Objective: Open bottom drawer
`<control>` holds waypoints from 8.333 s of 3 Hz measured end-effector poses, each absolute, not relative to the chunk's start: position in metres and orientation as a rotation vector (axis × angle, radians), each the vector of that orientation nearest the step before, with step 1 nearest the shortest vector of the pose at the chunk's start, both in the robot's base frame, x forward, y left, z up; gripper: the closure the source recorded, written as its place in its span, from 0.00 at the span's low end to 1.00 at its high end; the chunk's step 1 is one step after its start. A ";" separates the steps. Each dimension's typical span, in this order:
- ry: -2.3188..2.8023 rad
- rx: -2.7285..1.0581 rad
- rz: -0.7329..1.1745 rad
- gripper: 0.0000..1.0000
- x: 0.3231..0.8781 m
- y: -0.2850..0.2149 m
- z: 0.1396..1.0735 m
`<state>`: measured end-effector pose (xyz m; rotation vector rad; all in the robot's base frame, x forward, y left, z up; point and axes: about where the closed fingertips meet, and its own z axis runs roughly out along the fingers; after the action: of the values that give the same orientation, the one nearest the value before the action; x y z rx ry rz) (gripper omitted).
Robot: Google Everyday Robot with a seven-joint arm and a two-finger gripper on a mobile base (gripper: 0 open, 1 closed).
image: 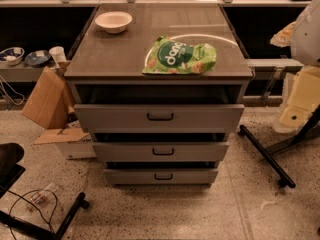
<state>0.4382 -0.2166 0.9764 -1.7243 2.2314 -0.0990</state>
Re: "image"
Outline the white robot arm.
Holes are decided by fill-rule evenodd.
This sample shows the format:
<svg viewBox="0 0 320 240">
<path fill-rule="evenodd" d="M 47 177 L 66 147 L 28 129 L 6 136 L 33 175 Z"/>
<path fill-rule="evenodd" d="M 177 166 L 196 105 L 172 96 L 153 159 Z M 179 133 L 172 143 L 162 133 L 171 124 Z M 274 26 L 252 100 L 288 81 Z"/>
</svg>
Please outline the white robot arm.
<svg viewBox="0 0 320 240">
<path fill-rule="evenodd" d="M 302 64 L 273 123 L 276 132 L 291 133 L 320 105 L 320 0 L 312 0 L 295 21 L 273 35 L 270 43 L 289 46 L 291 57 Z"/>
</svg>

